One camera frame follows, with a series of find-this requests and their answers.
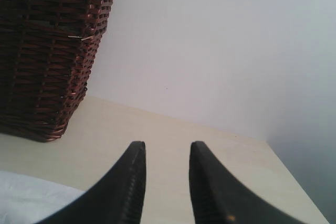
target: brown wicker basket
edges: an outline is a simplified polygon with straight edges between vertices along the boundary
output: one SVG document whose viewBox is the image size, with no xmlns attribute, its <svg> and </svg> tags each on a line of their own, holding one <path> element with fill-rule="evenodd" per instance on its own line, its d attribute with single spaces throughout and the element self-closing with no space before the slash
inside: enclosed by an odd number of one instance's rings
<svg viewBox="0 0 336 224">
<path fill-rule="evenodd" d="M 0 0 L 0 131 L 60 138 L 86 92 L 113 0 Z"/>
</svg>

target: wooden table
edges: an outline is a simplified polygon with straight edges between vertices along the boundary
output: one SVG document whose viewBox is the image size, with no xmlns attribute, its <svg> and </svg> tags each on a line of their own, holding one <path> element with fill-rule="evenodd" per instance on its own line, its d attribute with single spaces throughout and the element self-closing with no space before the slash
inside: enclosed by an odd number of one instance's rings
<svg viewBox="0 0 336 224">
<path fill-rule="evenodd" d="M 142 223 L 194 223 L 190 144 L 201 140 L 247 187 L 306 223 L 328 223 L 266 142 L 86 97 L 62 139 L 37 143 L 0 134 L 0 169 L 86 190 L 133 140 L 146 142 Z"/>
</svg>

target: white fabric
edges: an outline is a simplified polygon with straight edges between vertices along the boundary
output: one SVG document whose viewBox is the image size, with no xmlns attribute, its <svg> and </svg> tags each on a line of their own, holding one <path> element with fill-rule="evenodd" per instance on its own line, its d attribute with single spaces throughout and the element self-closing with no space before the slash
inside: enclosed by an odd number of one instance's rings
<svg viewBox="0 0 336 224">
<path fill-rule="evenodd" d="M 38 222 L 82 193 L 68 186 L 0 170 L 0 224 Z"/>
</svg>

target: white wall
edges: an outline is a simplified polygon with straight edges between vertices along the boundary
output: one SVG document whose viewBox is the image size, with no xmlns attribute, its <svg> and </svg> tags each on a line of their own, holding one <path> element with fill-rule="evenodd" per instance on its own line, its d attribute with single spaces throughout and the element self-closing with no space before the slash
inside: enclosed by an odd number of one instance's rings
<svg viewBox="0 0 336 224">
<path fill-rule="evenodd" d="M 335 0 L 115 0 L 89 94 L 267 140 L 336 222 Z"/>
</svg>

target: wicker basket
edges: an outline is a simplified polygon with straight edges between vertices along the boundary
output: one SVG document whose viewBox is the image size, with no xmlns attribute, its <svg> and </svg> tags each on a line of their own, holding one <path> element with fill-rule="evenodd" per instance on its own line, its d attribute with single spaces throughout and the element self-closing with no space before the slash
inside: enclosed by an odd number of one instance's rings
<svg viewBox="0 0 336 224">
<path fill-rule="evenodd" d="M 60 138 L 86 92 L 113 0 L 0 0 L 0 131 Z"/>
</svg>

